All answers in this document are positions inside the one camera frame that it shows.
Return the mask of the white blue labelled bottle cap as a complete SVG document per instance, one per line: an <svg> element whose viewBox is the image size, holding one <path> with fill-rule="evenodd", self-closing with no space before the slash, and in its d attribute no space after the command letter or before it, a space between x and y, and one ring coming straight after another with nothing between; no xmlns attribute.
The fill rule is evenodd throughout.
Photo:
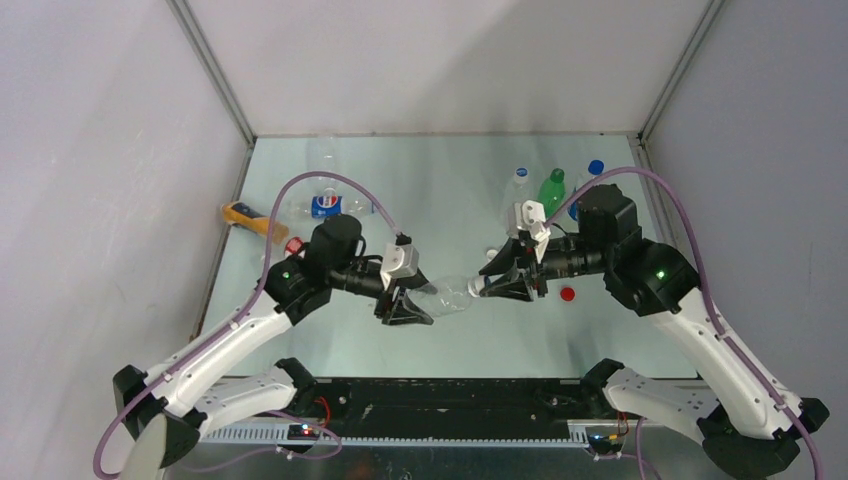
<svg viewBox="0 0 848 480"><path fill-rule="evenodd" d="M468 293L475 298L481 296L481 292L490 283L487 276L478 275L470 278L467 282Z"/></svg>

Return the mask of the small clear plastic bottle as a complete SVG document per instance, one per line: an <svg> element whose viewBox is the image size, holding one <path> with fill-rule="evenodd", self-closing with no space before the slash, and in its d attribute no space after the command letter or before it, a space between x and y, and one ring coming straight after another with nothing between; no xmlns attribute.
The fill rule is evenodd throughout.
<svg viewBox="0 0 848 480"><path fill-rule="evenodd" d="M443 317L470 308L474 296L469 289L469 277L448 276L412 290L408 297L431 317Z"/></svg>

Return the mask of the clear ribbed plastic bottle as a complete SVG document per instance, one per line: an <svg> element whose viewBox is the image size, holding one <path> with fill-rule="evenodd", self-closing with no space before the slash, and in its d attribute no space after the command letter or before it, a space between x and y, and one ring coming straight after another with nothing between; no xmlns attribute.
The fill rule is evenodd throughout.
<svg viewBox="0 0 848 480"><path fill-rule="evenodd" d="M524 201L531 199L534 196L530 171L528 181L524 184L518 184L513 181L514 172L505 186L504 193L501 199L501 204L498 209L499 220L501 226L504 229L509 227L509 215L510 212L513 210L513 206L516 203L523 203Z"/></svg>

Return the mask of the green plastic bottle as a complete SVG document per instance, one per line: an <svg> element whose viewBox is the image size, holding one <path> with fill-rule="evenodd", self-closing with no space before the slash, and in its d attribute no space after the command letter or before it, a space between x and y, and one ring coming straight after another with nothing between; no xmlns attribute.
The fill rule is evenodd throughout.
<svg viewBox="0 0 848 480"><path fill-rule="evenodd" d="M541 183L536 196L536 200L543 206L547 218L550 218L561 207L566 196L565 182L553 183L548 179L549 175Z"/></svg>

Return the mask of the green bottle cap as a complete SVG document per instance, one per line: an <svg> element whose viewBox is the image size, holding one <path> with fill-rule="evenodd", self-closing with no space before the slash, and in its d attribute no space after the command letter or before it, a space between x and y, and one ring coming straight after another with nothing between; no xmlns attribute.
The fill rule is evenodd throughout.
<svg viewBox="0 0 848 480"><path fill-rule="evenodd" d="M548 179L553 183L563 183L565 172L560 168L555 168L551 171Z"/></svg>

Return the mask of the clear crushed plastic bottle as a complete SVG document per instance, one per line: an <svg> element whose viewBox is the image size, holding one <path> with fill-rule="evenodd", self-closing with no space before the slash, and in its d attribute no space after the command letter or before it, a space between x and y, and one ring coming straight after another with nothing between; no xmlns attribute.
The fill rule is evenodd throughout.
<svg viewBox="0 0 848 480"><path fill-rule="evenodd" d="M597 177L597 176L592 176L592 175L590 175L590 174L587 172L587 166L588 166L588 164L587 164L587 165L586 165L586 166L585 166L585 167L584 167L584 168L580 171L580 173L578 174L578 177L577 177L577 180L576 180L576 182L575 182L574 188L572 189L572 192L573 192L573 193L577 192L577 191L578 191L580 188L582 188L582 187L583 187L586 183L588 183L589 181L591 181L592 179L594 179L595 177ZM570 216L570 218L571 218L572 220L574 220L574 221L577 221L577 220L578 220L578 202L577 202L577 201L574 201L574 202L571 204L571 206L569 207L568 214L569 214L569 216Z"/></svg>

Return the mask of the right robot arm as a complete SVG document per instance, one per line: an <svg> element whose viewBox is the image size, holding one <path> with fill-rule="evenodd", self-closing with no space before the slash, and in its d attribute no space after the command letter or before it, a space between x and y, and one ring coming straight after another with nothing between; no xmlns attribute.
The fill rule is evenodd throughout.
<svg viewBox="0 0 848 480"><path fill-rule="evenodd" d="M646 239L635 203L614 185L578 199L578 229L552 238L542 206L518 204L508 238L481 269L483 297L530 302L554 279L601 275L606 291L670 338L706 383L689 391L605 359L580 381L585 411L652 420L699 444L736 479L785 471L799 441L828 419L827 407L771 375L706 298L706 283L674 247Z"/></svg>

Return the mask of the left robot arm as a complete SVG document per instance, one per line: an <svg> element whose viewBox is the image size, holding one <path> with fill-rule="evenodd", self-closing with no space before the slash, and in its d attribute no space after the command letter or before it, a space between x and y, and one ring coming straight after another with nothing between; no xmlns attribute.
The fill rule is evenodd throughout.
<svg viewBox="0 0 848 480"><path fill-rule="evenodd" d="M316 403L316 381L295 358L267 372L218 385L250 353L327 305L334 291L368 297L386 325L433 320L410 294L434 294L418 267L410 237L399 234L384 254L367 255L360 221L335 215L317 225L308 242L271 265L246 304L162 362L141 370L127 365L112 379L119 421L142 454L122 477L153 479L184 458L207 434L260 413L304 416ZM142 453L151 448L149 454Z"/></svg>

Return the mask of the red bottle cap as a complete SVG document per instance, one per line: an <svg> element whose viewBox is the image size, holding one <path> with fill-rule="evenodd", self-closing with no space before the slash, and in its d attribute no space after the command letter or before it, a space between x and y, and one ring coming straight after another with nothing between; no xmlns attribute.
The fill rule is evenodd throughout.
<svg viewBox="0 0 848 480"><path fill-rule="evenodd" d="M565 302L572 302L576 298L576 291L571 287L563 287L560 290L560 297Z"/></svg>

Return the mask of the clear bottle with blue label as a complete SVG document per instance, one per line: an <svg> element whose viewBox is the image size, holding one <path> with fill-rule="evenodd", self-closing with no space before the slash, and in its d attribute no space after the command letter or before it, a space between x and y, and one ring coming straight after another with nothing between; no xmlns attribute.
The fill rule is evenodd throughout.
<svg viewBox="0 0 848 480"><path fill-rule="evenodd" d="M286 200L279 215L288 220L323 221L335 215L362 218L377 212L374 203L364 196L317 195L308 199Z"/></svg>

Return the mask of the orange bottle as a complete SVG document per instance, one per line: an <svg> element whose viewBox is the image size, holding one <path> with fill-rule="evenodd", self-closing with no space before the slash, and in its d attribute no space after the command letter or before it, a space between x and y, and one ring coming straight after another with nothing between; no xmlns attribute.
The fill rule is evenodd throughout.
<svg viewBox="0 0 848 480"><path fill-rule="evenodd" d="M262 237L271 234L272 242L276 245L282 244L290 233L286 225L258 212L242 201L223 205L220 213L229 226L249 230Z"/></svg>

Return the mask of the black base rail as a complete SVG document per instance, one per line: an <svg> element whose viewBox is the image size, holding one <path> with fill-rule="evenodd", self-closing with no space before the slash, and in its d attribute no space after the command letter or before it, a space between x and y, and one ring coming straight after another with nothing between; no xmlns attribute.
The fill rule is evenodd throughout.
<svg viewBox="0 0 848 480"><path fill-rule="evenodd" d="M567 438L570 422L617 420L598 393L558 378L319 377L284 413L339 436Z"/></svg>

